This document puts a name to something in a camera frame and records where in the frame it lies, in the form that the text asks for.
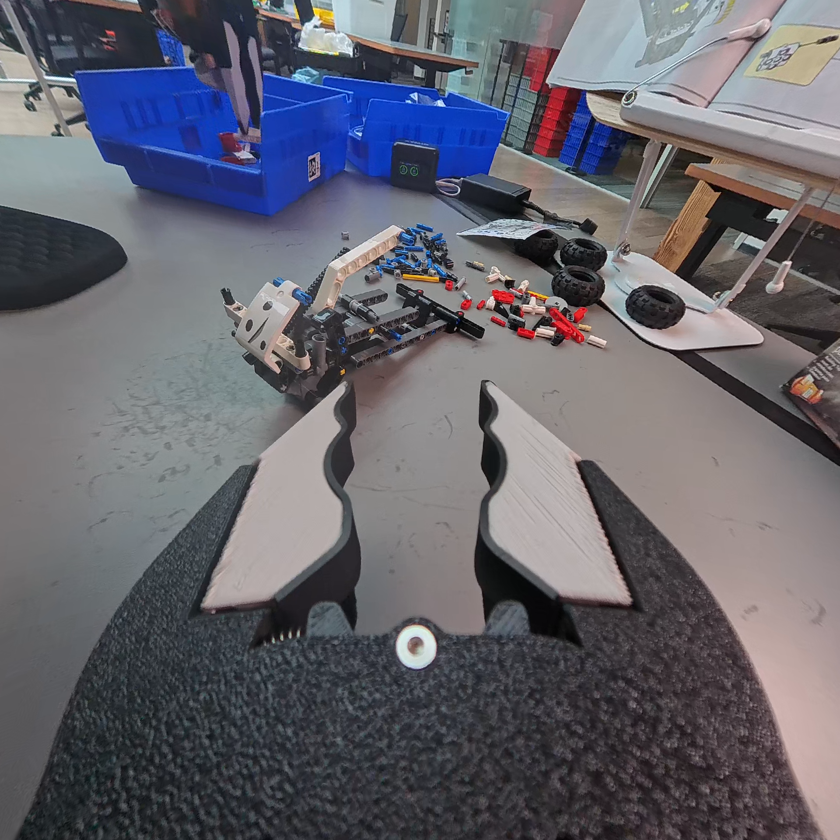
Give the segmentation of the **brown top table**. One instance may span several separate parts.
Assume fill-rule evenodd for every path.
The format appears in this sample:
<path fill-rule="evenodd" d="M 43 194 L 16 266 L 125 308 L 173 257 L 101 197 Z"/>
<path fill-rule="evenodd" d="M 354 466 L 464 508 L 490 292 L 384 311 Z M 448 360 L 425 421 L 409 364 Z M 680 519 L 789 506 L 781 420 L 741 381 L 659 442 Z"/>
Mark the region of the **brown top table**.
<path fill-rule="evenodd" d="M 265 21 L 275 21 L 292 27 L 297 31 L 300 31 L 302 27 L 299 20 L 283 13 L 258 9 L 257 14 Z M 479 67 L 479 62 L 475 60 L 438 53 L 431 49 L 407 45 L 399 41 L 368 38 L 359 35 L 348 35 L 348 38 L 355 44 L 360 45 L 360 47 L 365 47 L 390 56 L 403 57 L 426 69 L 436 68 L 437 71 L 441 72 L 454 72 L 457 70 L 472 72 Z"/>

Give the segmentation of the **blue plastic bin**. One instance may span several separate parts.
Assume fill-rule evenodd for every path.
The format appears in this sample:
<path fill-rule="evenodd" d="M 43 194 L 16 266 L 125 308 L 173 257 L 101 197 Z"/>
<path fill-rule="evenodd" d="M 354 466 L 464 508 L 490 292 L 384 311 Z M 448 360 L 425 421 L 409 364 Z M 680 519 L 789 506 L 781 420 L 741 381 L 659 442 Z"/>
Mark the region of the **blue plastic bin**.
<path fill-rule="evenodd" d="M 441 97 L 423 87 L 341 77 L 325 77 L 322 86 L 349 97 L 348 160 L 373 177 L 390 175 L 398 140 L 436 145 L 439 176 L 487 174 L 508 124 L 507 112 L 454 92 Z M 407 103 L 413 91 L 440 97 L 446 107 Z"/>

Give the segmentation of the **blue bin with square tag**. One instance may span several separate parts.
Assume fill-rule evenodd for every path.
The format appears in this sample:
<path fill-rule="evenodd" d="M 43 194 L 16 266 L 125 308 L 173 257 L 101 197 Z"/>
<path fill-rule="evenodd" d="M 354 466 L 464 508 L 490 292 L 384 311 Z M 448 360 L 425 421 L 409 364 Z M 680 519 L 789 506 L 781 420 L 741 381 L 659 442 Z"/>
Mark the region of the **blue bin with square tag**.
<path fill-rule="evenodd" d="M 339 90 L 264 75 L 259 160 L 223 161 L 229 97 L 190 66 L 75 75 L 102 158 L 133 184 L 272 216 L 344 170 L 350 102 Z"/>

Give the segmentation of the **white booklet stand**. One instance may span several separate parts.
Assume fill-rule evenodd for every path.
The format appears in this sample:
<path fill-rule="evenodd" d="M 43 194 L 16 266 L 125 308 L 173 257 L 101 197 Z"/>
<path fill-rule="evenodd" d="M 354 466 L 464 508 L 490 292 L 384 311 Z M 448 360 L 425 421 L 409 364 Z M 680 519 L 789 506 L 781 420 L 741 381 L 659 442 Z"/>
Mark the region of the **white booklet stand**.
<path fill-rule="evenodd" d="M 838 192 L 838 131 L 796 129 L 777 122 L 730 112 L 699 108 L 661 93 L 635 87 L 623 95 L 617 113 L 621 121 L 648 138 L 643 165 L 636 180 L 616 244 L 602 269 L 602 302 L 628 328 L 646 342 L 668 351 L 751 347 L 763 342 L 762 333 L 730 310 L 772 248 L 812 200 L 814 193 L 828 198 Z M 657 162 L 664 140 L 727 161 L 742 160 L 753 169 L 781 170 L 781 176 L 801 185 L 801 193 L 776 229 L 765 239 L 759 254 L 734 285 L 711 298 L 655 260 L 636 255 L 629 234 L 639 209 L 644 180 Z M 627 295 L 636 287 L 653 285 L 671 289 L 686 303 L 686 314 L 674 327 L 647 329 L 631 320 L 625 310 Z"/>

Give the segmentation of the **loose toy parts in bin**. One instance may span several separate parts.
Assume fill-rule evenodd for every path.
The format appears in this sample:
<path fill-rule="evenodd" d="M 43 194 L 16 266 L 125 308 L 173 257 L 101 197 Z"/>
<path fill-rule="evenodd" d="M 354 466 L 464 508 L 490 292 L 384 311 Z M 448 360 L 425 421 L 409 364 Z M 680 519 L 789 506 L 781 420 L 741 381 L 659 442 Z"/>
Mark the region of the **loose toy parts in bin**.
<path fill-rule="evenodd" d="M 243 141 L 234 132 L 220 132 L 217 135 L 222 153 L 219 160 L 231 165 L 252 166 L 259 163 L 259 151 L 252 151 L 250 143 Z"/>

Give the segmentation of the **white spotted toy panel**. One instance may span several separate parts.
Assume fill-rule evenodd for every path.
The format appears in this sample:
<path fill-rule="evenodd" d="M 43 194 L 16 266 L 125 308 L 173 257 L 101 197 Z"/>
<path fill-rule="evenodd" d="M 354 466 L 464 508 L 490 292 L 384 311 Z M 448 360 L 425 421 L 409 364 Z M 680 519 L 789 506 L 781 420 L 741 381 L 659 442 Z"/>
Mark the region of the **white spotted toy panel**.
<path fill-rule="evenodd" d="M 235 324 L 237 342 L 268 370 L 280 373 L 284 364 L 290 364 L 292 370 L 303 371 L 310 362 L 296 361 L 295 341 L 283 331 L 301 304 L 310 301 L 296 283 L 278 279 L 267 282 L 247 307 L 234 301 L 225 309 Z"/>

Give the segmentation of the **white storage container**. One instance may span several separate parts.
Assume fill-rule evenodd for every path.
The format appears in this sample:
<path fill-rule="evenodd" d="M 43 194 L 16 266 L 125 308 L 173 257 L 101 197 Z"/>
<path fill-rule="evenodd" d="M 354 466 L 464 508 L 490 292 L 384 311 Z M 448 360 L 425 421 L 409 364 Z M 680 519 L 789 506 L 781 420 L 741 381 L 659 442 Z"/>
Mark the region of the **white storage container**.
<path fill-rule="evenodd" d="M 332 12 L 340 33 L 392 40 L 396 1 L 332 1 Z"/>

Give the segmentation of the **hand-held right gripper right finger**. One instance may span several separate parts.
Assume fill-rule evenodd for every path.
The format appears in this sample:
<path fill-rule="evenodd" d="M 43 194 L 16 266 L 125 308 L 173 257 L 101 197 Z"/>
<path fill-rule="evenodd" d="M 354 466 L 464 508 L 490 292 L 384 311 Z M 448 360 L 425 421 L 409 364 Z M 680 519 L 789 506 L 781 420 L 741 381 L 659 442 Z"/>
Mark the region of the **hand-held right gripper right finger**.
<path fill-rule="evenodd" d="M 479 427 L 488 490 L 478 548 L 553 601 L 632 606 L 582 459 L 490 380 L 479 387 Z"/>

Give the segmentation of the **sticker sheet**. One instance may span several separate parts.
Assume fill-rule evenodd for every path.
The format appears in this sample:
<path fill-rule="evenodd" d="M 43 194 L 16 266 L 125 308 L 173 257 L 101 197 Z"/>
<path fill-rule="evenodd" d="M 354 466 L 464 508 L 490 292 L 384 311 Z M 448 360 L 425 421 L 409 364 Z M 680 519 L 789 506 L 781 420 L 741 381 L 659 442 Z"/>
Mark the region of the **sticker sheet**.
<path fill-rule="evenodd" d="M 551 226 L 527 219 L 498 219 L 459 231 L 457 236 L 501 238 L 522 242 L 534 236 L 552 236 Z"/>

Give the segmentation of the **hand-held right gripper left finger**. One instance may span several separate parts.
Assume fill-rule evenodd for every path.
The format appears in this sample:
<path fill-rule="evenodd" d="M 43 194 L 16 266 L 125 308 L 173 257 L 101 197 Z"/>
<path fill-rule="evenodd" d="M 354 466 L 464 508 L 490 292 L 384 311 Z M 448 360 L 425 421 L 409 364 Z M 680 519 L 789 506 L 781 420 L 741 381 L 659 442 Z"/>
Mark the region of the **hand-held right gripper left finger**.
<path fill-rule="evenodd" d="M 341 383 L 257 459 L 201 610 L 308 614 L 354 599 L 361 546 L 344 488 L 354 468 L 356 401 Z"/>

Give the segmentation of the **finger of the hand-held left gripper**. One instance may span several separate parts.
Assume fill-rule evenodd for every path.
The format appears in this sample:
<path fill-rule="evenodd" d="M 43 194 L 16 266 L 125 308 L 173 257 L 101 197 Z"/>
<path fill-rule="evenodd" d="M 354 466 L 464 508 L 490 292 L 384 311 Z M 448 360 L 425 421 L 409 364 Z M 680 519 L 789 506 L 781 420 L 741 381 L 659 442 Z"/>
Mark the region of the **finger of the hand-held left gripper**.
<path fill-rule="evenodd" d="M 254 136 L 261 133 L 261 116 L 264 106 L 263 70 L 259 31 L 248 33 L 246 38 L 246 98 L 249 112 L 249 132 Z"/>
<path fill-rule="evenodd" d="M 230 63 L 230 68 L 221 69 L 224 89 L 232 102 L 238 130 L 248 132 L 249 99 L 244 63 L 249 57 L 248 51 L 242 38 L 237 35 L 229 22 L 223 22 L 223 27 Z"/>

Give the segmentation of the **grey black toy chassis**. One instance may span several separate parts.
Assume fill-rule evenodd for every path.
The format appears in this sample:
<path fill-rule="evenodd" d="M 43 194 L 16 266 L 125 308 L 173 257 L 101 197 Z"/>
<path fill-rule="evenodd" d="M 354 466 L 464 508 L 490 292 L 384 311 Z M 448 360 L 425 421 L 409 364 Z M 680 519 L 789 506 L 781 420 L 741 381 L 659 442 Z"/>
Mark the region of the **grey black toy chassis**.
<path fill-rule="evenodd" d="M 310 365 L 306 370 L 294 371 L 291 364 L 284 364 L 280 373 L 275 373 L 238 343 L 245 351 L 246 363 L 261 380 L 275 391 L 312 407 L 330 394 L 349 371 L 435 335 L 460 333 L 473 340 L 483 338 L 485 329 L 465 315 L 467 298 L 460 308 L 452 309 L 404 280 L 386 276 L 372 284 L 364 281 L 364 270 L 375 257 L 384 255 L 385 244 L 393 243 L 393 234 L 389 233 L 393 228 L 394 225 L 385 228 L 354 248 L 342 248 L 308 287 L 292 281 L 311 301 L 301 304 L 284 333 L 295 341 L 296 361 L 308 358 Z M 224 309 L 226 304 L 237 301 L 228 288 L 220 290 L 220 294 Z M 245 307 L 250 304 L 238 302 Z M 235 338 L 236 327 L 232 323 Z"/>

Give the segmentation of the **pile of red white pieces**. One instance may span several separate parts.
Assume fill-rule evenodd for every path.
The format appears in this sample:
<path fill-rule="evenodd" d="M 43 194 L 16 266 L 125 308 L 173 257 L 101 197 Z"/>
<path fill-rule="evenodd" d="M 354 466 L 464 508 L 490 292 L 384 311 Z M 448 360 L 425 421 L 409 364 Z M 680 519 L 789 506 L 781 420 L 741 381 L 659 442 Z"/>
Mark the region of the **pile of red white pieces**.
<path fill-rule="evenodd" d="M 563 343 L 590 344 L 603 350 L 607 342 L 592 333 L 585 322 L 594 305 L 570 307 L 565 300 L 534 290 L 529 280 L 514 280 L 492 266 L 485 281 L 491 286 L 484 298 L 475 301 L 476 310 L 489 314 L 489 321 L 527 341 L 542 340 L 553 347 Z"/>

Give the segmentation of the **instruction booklet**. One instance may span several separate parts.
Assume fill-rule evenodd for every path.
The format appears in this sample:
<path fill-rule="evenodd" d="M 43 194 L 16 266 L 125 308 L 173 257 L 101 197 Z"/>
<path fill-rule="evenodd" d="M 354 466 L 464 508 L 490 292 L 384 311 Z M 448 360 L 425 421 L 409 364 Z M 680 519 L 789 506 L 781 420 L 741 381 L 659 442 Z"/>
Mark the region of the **instruction booklet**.
<path fill-rule="evenodd" d="M 839 2 L 585 2 L 549 84 L 836 132 Z"/>

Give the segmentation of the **pile of blue black pins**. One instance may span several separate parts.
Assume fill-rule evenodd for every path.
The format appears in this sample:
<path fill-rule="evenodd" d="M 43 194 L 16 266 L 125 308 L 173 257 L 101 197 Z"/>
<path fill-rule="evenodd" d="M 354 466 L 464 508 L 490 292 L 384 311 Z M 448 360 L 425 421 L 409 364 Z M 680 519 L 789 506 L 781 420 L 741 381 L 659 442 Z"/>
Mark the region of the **pile of blue black pins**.
<path fill-rule="evenodd" d="M 385 244 L 385 253 L 374 258 L 364 270 L 364 281 L 372 284 L 384 277 L 402 280 L 401 273 L 425 274 L 441 277 L 439 283 L 453 286 L 459 279 L 455 263 L 448 255 L 448 242 L 444 235 L 430 226 L 394 226 L 389 230 L 393 243 Z"/>

